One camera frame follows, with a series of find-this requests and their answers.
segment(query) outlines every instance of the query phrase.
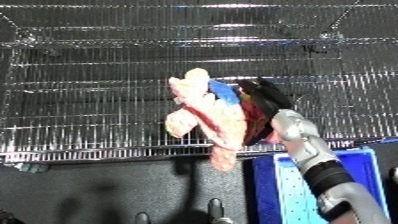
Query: dark background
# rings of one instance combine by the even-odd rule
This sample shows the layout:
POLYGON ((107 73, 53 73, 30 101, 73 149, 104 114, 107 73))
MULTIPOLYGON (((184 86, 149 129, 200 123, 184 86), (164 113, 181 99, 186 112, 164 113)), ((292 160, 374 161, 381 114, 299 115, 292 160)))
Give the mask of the dark background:
MULTIPOLYGON (((398 223, 398 186, 388 171, 398 166, 398 144, 374 146, 386 198, 398 223)), ((154 223, 205 223, 207 202, 218 197, 236 223, 256 223, 250 159, 231 173, 205 158, 158 162, 53 166, 44 174, 0 169, 0 207, 26 223, 133 223, 146 211, 154 223)))

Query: blue plastic bin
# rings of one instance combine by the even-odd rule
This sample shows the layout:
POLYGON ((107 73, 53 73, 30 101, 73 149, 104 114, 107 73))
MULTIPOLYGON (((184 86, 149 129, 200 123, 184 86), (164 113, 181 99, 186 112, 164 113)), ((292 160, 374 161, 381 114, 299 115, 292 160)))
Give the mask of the blue plastic bin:
MULTIPOLYGON (((372 149, 336 151, 355 181, 363 184, 388 214, 372 149)), ((287 154, 253 160, 260 224, 323 224, 316 200, 287 154)))

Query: silver robot arm segment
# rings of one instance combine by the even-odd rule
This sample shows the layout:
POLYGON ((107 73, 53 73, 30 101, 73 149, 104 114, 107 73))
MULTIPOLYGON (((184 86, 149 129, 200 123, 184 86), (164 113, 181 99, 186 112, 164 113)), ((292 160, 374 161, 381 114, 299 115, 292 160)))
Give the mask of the silver robot arm segment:
POLYGON ((273 117, 271 126, 317 198, 323 218, 333 224, 391 223, 376 200, 354 182, 320 138, 314 123, 296 111, 282 109, 273 117))

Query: plush toy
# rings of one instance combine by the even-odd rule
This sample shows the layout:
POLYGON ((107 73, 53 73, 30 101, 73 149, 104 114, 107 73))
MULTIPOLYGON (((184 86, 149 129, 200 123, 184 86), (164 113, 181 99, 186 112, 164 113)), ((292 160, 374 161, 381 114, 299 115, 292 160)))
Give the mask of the plush toy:
POLYGON ((184 79, 170 78, 175 101, 183 107, 166 118, 167 131, 182 138, 197 125, 213 141, 210 156, 214 168, 233 169, 239 149, 263 136, 268 119, 250 101, 250 96, 210 79, 208 72, 196 68, 184 79))

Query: wire rack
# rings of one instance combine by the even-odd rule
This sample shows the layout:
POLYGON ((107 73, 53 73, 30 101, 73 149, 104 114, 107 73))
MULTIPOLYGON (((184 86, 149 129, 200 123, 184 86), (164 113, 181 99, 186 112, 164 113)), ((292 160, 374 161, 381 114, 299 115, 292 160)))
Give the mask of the wire rack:
POLYGON ((333 148, 396 136, 396 1, 266 2, 1 0, 2 162, 207 154, 164 129, 167 79, 195 67, 270 79, 333 148))

